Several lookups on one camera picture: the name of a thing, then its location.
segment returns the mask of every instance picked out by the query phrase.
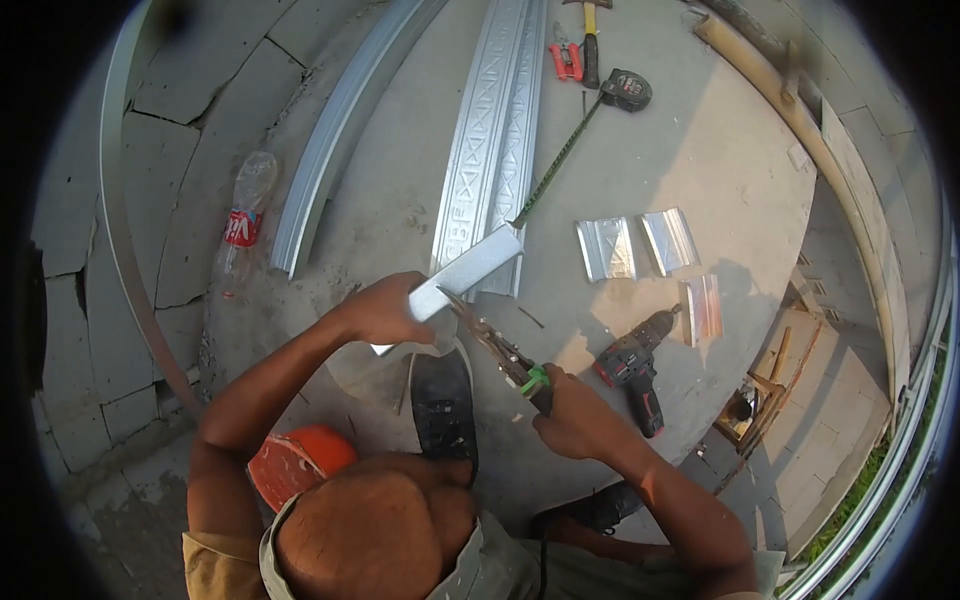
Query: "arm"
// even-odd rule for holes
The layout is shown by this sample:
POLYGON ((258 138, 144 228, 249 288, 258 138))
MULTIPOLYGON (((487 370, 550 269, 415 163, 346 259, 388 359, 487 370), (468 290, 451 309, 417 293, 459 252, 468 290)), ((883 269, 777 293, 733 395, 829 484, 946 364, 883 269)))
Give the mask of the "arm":
POLYGON ((550 417, 534 427, 551 450, 593 458, 623 475, 700 582, 700 597, 756 591, 753 549, 736 516, 664 461, 587 384, 544 365, 553 386, 550 417))
POLYGON ((245 537, 263 533, 247 462, 300 388, 339 347, 353 341, 433 342, 433 330, 409 314, 407 295, 422 281, 416 272, 396 274, 350 296, 210 402, 190 451, 190 531, 245 537))

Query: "plastic bottle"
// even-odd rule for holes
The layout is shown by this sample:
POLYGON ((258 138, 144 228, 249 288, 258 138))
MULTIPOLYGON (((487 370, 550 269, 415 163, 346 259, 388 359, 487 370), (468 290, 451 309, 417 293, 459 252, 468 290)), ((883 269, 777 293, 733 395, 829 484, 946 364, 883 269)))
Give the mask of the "plastic bottle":
POLYGON ((224 229, 216 270, 224 298, 235 298, 250 274, 253 244, 263 219, 263 210, 276 183, 276 159, 267 152, 251 152, 233 184, 233 209, 224 229))

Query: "short hair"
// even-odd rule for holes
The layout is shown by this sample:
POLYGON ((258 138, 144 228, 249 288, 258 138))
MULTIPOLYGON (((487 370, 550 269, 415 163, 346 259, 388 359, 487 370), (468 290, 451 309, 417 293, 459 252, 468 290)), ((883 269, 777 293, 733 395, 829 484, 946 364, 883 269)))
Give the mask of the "short hair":
POLYGON ((396 471, 345 473, 306 492, 276 553, 297 600, 421 600, 443 570, 426 499, 396 471))

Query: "red handle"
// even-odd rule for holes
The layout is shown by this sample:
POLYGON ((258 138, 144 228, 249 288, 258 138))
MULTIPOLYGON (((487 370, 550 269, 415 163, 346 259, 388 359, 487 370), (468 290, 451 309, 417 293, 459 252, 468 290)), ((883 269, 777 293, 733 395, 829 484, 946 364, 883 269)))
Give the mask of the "red handle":
POLYGON ((570 62, 573 63, 573 68, 567 75, 572 75, 573 81, 581 82, 584 80, 584 65, 580 62, 580 47, 577 44, 567 44, 566 49, 570 51, 570 62))
POLYGON ((564 64, 564 57, 560 54, 560 45, 559 44, 550 44, 550 54, 553 55, 553 66, 557 69, 557 79, 562 82, 566 81, 566 65, 564 64))

